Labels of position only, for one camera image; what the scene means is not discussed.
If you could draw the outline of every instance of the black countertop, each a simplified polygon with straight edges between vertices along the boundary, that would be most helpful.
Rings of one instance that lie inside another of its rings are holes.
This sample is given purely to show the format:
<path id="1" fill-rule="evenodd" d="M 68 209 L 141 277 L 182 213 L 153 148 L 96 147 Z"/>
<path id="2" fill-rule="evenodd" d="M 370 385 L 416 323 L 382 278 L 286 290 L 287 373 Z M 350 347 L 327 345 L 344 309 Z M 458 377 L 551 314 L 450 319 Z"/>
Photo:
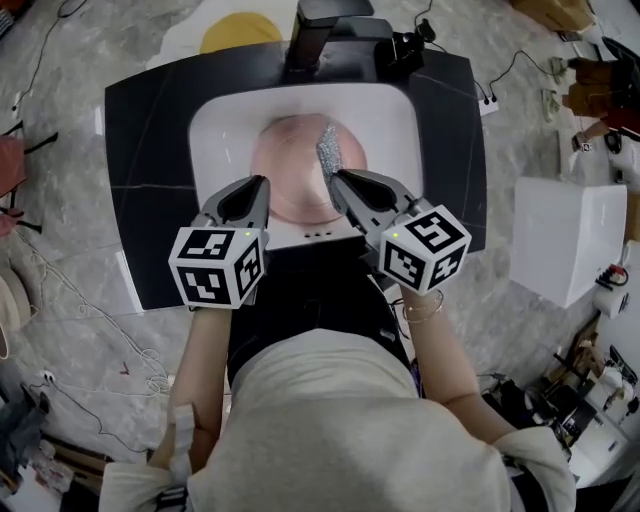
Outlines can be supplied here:
<path id="1" fill-rule="evenodd" d="M 106 90 L 107 160 L 120 238 L 144 309 L 181 305 L 167 263 L 178 230 L 198 213 L 189 125 L 208 101 L 256 89 L 330 82 L 384 82 L 375 43 L 327 43 L 313 77 L 284 74 L 287 43 L 223 50 L 133 76 Z M 420 131 L 424 195 L 444 204 L 484 249 L 486 168 L 473 74 L 463 57 L 425 50 L 424 67 L 391 85 L 413 103 Z M 270 272 L 357 259 L 364 239 L 282 249 Z"/>

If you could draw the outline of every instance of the power strip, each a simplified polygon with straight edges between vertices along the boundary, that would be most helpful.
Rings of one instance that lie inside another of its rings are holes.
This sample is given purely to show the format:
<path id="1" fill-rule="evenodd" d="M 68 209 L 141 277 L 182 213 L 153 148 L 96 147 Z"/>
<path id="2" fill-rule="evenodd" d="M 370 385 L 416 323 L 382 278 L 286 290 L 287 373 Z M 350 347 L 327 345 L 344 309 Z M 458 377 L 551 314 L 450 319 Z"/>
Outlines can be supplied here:
<path id="1" fill-rule="evenodd" d="M 480 117 L 484 117 L 487 114 L 493 114 L 500 108 L 497 99 L 478 100 L 478 105 L 480 106 Z"/>

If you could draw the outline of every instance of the black pants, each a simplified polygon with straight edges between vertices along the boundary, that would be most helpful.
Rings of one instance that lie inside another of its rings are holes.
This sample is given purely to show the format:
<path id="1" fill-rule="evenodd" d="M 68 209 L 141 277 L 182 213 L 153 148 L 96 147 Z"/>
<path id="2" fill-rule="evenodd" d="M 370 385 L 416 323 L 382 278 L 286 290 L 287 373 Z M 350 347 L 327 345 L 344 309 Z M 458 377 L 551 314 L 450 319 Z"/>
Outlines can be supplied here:
<path id="1" fill-rule="evenodd" d="M 233 314 L 229 384 L 265 348 L 312 329 L 366 336 L 410 367 L 387 300 L 368 276 L 277 274 L 260 281 L 255 305 Z"/>

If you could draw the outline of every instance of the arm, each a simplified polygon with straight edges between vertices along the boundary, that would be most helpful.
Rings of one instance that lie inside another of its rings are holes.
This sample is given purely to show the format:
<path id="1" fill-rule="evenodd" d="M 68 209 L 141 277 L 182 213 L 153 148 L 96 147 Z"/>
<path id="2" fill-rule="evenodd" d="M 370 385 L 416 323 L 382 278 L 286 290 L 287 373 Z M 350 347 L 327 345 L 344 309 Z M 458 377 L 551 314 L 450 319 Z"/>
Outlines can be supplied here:
<path id="1" fill-rule="evenodd" d="M 196 472 L 206 465 L 220 436 L 230 332 L 230 310 L 199 309 L 193 315 L 187 346 L 171 389 L 167 431 L 149 461 L 150 466 L 169 468 L 175 439 L 173 409 L 188 404 L 193 405 L 196 426 L 189 452 L 191 466 Z"/>
<path id="2" fill-rule="evenodd" d="M 433 313 L 436 295 L 419 297 L 405 288 L 402 295 L 427 398 L 449 409 L 473 437 L 488 444 L 515 431 L 480 396 L 475 371 L 446 313 Z"/>

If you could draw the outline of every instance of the white shirt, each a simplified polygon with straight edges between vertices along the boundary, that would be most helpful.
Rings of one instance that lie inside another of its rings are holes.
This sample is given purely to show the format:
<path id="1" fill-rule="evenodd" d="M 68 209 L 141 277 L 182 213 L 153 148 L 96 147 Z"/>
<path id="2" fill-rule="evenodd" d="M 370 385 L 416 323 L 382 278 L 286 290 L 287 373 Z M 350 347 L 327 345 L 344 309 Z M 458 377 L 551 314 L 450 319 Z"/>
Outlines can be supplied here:
<path id="1" fill-rule="evenodd" d="M 238 372 L 226 428 L 187 488 L 196 512 L 509 511 L 502 454 L 527 465 L 550 510 L 575 509 L 574 480 L 549 429 L 489 446 L 419 399 L 407 369 L 373 340 L 318 329 Z M 100 510 L 155 510 L 174 485 L 168 471 L 110 464 Z"/>

